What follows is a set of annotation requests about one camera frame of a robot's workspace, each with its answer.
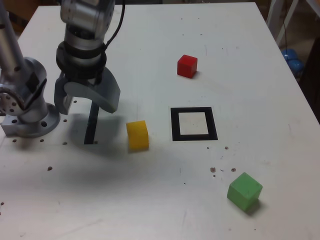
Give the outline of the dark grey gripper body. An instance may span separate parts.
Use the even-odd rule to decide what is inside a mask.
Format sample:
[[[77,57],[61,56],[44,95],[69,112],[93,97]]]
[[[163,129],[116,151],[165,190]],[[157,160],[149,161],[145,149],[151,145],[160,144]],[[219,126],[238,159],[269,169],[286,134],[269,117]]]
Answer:
[[[74,82],[82,85],[98,85],[102,81],[104,68],[97,69],[61,69],[61,76],[67,83]]]

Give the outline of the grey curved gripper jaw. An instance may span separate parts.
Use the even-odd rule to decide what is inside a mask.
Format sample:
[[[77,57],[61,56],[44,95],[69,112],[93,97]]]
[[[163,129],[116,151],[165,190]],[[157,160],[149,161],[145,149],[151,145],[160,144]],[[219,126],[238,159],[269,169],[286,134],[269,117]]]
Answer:
[[[62,115],[68,115],[73,101],[73,97],[65,92],[64,86],[68,82],[63,72],[60,73],[58,79],[55,82],[54,87],[54,104],[56,109]]]
[[[121,90],[106,67],[102,71],[99,84],[86,86],[78,82],[68,82],[64,85],[64,90],[71,97],[91,100],[108,113],[112,114],[118,109]]]

